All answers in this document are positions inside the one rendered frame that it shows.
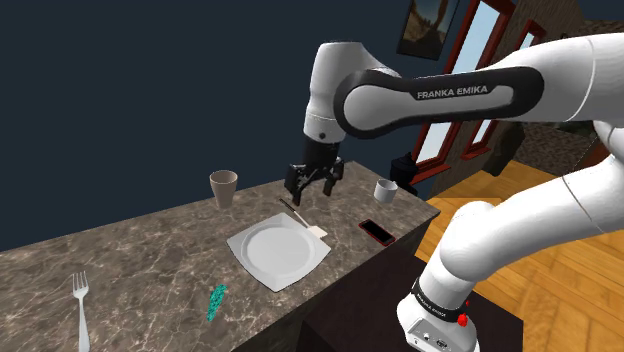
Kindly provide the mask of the brown cup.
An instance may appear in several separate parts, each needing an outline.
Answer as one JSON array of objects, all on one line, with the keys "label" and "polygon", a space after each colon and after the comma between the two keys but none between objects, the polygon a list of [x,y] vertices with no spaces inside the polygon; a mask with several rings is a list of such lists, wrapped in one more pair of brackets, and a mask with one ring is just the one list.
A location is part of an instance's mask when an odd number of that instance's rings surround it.
[{"label": "brown cup", "polygon": [[238,175],[230,170],[218,170],[213,172],[209,179],[217,205],[221,209],[231,207],[236,192]]}]

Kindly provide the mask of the white mug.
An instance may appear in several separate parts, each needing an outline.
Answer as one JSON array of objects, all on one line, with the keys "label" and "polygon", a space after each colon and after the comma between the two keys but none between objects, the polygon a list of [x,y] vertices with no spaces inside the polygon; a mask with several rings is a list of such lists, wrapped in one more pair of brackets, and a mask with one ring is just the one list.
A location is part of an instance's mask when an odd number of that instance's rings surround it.
[{"label": "white mug", "polygon": [[398,190],[395,181],[379,179],[374,190],[374,198],[381,203],[391,203]]}]

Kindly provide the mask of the teal patterned oblong object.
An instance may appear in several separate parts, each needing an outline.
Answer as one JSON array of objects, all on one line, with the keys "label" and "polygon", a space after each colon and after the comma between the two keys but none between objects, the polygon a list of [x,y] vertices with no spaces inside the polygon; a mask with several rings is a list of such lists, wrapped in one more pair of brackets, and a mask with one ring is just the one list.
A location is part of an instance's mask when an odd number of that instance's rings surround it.
[{"label": "teal patterned oblong object", "polygon": [[210,294],[209,307],[206,313],[206,319],[208,321],[213,321],[218,309],[220,308],[225,293],[228,287],[224,284],[219,284]]}]

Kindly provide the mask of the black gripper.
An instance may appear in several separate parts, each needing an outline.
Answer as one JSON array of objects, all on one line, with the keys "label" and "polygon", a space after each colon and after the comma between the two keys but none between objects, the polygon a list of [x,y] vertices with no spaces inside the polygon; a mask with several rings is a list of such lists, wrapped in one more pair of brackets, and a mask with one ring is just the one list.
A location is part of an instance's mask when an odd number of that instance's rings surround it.
[{"label": "black gripper", "polygon": [[303,163],[290,165],[284,182],[295,206],[300,205],[303,190],[314,179],[326,178],[323,193],[332,194],[333,187],[344,174],[344,162],[338,157],[339,147],[340,143],[322,143],[304,137]]}]

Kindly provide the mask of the dark robot stand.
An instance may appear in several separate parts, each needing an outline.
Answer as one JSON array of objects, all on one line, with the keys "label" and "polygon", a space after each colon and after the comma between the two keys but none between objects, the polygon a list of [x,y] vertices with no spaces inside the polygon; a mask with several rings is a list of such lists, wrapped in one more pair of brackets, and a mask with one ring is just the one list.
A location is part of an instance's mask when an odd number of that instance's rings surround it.
[{"label": "dark robot stand", "polygon": [[410,289],[425,262],[413,255],[384,253],[339,280],[304,319],[296,352],[459,352],[458,342],[474,336],[477,352],[523,352],[523,321],[473,292],[467,324],[426,321],[399,323],[397,305],[412,298]]}]

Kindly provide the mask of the silver fork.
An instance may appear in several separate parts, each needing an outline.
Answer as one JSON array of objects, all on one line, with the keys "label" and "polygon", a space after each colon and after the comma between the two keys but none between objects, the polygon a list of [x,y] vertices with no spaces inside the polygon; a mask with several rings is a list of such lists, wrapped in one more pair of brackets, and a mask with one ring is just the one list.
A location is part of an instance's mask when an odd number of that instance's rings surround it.
[{"label": "silver fork", "polygon": [[78,352],[90,352],[90,338],[84,310],[84,298],[88,292],[89,284],[86,272],[74,273],[72,275],[72,294],[78,300],[79,307]]}]

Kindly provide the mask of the white square plate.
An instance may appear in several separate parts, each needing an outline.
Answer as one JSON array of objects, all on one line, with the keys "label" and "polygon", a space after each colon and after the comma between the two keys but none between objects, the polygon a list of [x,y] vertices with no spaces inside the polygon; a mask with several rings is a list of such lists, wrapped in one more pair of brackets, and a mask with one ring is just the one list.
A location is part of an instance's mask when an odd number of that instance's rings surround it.
[{"label": "white square plate", "polygon": [[304,278],[331,251],[284,212],[230,237],[227,244],[245,270],[273,292]]}]

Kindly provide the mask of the red-framed window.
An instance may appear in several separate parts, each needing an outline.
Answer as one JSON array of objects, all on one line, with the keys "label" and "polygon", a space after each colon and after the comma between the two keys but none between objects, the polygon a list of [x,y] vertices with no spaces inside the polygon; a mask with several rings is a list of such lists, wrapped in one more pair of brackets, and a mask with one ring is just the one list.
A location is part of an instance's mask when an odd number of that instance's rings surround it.
[{"label": "red-framed window", "polygon": [[[537,22],[529,19],[520,32],[520,36],[514,45],[514,50],[520,50],[539,44],[544,39],[545,35],[546,31]],[[492,122],[491,120],[479,122],[461,155],[461,159],[470,160],[488,152],[489,148],[487,145],[496,127],[497,122]]]},{"label": "red-framed window", "polygon": [[[465,71],[490,63],[514,9],[513,0],[470,0],[443,72],[458,71],[457,61]],[[418,168],[411,186],[450,168],[446,158],[460,127],[460,123],[442,123],[421,128],[411,152]]]}]

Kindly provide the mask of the dark-framed wall picture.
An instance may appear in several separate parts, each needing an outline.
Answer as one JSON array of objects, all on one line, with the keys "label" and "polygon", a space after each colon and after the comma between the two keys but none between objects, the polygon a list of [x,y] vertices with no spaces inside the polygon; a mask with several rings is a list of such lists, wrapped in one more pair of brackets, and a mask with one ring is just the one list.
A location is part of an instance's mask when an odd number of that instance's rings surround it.
[{"label": "dark-framed wall picture", "polygon": [[459,0],[410,0],[397,53],[437,61]]}]

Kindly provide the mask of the red-edged black phone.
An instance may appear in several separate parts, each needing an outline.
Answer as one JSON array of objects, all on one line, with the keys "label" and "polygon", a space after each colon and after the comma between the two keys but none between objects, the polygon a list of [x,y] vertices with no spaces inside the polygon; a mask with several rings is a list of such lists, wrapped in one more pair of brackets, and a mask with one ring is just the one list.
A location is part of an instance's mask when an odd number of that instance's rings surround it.
[{"label": "red-edged black phone", "polygon": [[360,222],[358,226],[384,247],[396,241],[392,234],[371,219]]}]

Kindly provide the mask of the black kettle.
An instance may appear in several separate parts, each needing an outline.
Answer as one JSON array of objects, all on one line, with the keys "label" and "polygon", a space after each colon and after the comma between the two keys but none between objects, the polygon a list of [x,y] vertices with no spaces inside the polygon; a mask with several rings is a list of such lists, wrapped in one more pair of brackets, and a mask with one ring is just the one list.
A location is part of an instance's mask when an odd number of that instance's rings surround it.
[{"label": "black kettle", "polygon": [[400,188],[417,196],[418,191],[410,184],[415,175],[418,173],[412,155],[407,152],[404,156],[398,157],[391,161],[390,180],[394,181]]}]

